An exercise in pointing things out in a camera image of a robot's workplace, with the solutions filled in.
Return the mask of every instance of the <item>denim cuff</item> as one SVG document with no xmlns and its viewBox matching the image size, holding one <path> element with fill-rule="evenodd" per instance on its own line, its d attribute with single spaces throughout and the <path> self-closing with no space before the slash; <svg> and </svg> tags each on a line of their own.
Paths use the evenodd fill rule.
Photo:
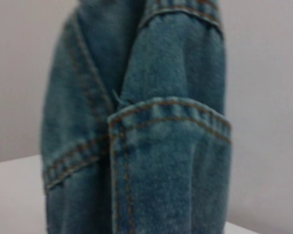
<svg viewBox="0 0 293 234">
<path fill-rule="evenodd" d="M 113 233 L 222 233 L 230 124 L 197 101 L 156 97 L 108 119 Z"/>
<path fill-rule="evenodd" d="M 178 12 L 204 20 L 222 31 L 218 0 L 149 0 L 139 28 L 144 27 L 156 15 Z"/>
<path fill-rule="evenodd" d="M 168 121 L 196 123 L 211 135 L 230 143 L 230 123 L 212 108 L 183 97 L 155 97 L 123 108 L 108 118 L 110 137 L 123 131 L 146 128 Z"/>
</svg>

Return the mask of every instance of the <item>white wall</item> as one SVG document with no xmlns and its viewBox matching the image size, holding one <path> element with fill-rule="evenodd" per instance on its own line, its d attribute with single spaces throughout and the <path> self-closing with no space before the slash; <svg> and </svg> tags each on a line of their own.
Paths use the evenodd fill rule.
<svg viewBox="0 0 293 234">
<path fill-rule="evenodd" d="M 222 7 L 234 136 L 229 220 L 293 234 L 293 0 Z"/>
<path fill-rule="evenodd" d="M 74 0 L 0 0 L 0 161 L 38 154 L 52 48 Z"/>
<path fill-rule="evenodd" d="M 38 153 L 42 96 L 73 0 L 0 0 L 0 161 Z M 223 0 L 229 221 L 293 234 L 293 0 Z"/>
</svg>

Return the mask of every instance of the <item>background wall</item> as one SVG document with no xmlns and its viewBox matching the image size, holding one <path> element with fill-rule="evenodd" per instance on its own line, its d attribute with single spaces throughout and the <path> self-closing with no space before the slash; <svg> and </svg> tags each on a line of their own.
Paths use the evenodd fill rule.
<svg viewBox="0 0 293 234">
<path fill-rule="evenodd" d="M 0 161 L 38 151 L 52 48 L 73 0 L 0 0 Z M 293 234 L 293 0 L 223 0 L 229 221 Z"/>
</svg>

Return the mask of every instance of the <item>white surface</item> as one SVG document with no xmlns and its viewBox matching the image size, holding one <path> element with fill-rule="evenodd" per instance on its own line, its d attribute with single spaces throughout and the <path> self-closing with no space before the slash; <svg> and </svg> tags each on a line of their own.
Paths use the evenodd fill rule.
<svg viewBox="0 0 293 234">
<path fill-rule="evenodd" d="M 0 163 L 0 234 L 46 234 L 39 156 Z M 255 234 L 227 224 L 226 234 Z"/>
</svg>

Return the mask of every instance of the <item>blue denim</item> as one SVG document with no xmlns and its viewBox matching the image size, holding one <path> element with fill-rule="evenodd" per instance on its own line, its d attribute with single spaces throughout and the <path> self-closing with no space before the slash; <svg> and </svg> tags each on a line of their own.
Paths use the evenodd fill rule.
<svg viewBox="0 0 293 234">
<path fill-rule="evenodd" d="M 221 234 L 230 175 L 216 0 L 83 0 L 41 149 L 49 234 Z"/>
</svg>

